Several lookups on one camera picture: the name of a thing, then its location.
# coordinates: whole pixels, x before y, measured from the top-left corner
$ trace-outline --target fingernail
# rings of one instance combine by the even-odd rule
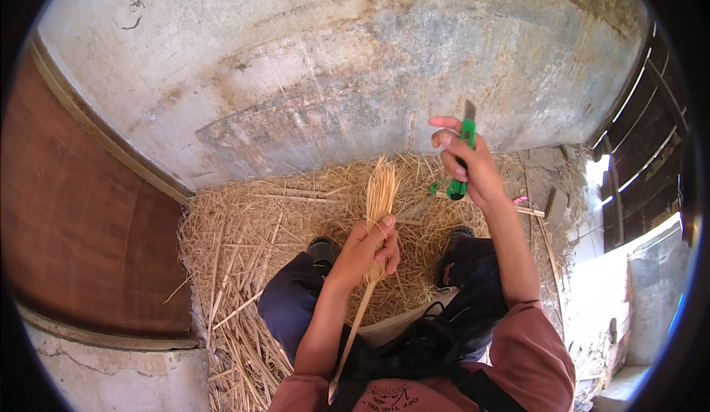
[[[444,147],[451,145],[452,139],[454,139],[454,134],[451,132],[444,132],[441,136],[439,136],[439,142],[441,142]]]

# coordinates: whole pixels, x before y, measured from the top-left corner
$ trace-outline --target dark blue pants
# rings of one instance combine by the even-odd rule
[[[449,265],[449,278],[461,291],[439,314],[451,321],[460,342],[467,343],[463,361],[478,361],[491,342],[493,326],[508,312],[503,300],[498,259],[491,239],[463,238],[445,254],[442,265]],[[301,252],[274,275],[258,302],[259,315],[271,335],[286,352],[291,364],[310,324],[323,279],[313,267],[313,258]],[[340,352],[350,327],[343,325]],[[359,335],[353,354],[368,348]]]

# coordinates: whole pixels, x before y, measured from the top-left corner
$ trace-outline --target dark shoe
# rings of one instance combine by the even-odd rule
[[[335,260],[338,259],[342,248],[339,244],[328,237],[318,237],[313,239],[306,253],[313,257],[313,268],[318,272],[323,279],[330,273]]]
[[[449,232],[449,243],[444,248],[444,253],[439,259],[439,267],[437,268],[437,275],[434,278],[434,285],[437,288],[451,288],[451,287],[461,287],[464,281],[456,281],[456,278],[452,277],[452,270],[454,268],[454,263],[449,257],[452,257],[452,252],[456,248],[457,242],[462,238],[475,238],[474,232],[464,225],[459,225],[454,227]]]

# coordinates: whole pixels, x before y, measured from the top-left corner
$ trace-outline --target broom handle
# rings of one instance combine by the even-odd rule
[[[360,328],[360,322],[362,322],[362,317],[365,315],[365,309],[370,303],[370,297],[372,292],[375,290],[375,285],[378,281],[372,281],[367,285],[365,289],[365,294],[362,295],[362,301],[360,301],[360,307],[357,309],[357,314],[355,315],[355,320],[353,321],[353,327],[350,329],[350,335],[348,335],[348,340],[345,343],[345,349],[343,349],[343,356],[340,358],[340,364],[338,364],[338,370],[335,372],[333,377],[333,382],[337,383],[340,381],[340,375],[343,373],[343,367],[345,367],[345,361],[348,359],[350,354],[350,348],[353,346],[353,341],[355,341],[355,335],[357,335],[357,330]]]

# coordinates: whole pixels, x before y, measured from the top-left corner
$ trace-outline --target shirt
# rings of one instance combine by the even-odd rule
[[[570,411],[574,364],[540,301],[519,303],[493,328],[491,365],[463,363],[488,377],[528,412]],[[320,412],[328,408],[328,382],[319,376],[291,375],[274,394],[271,412]],[[450,379],[379,379],[368,383],[355,412],[479,412]]]

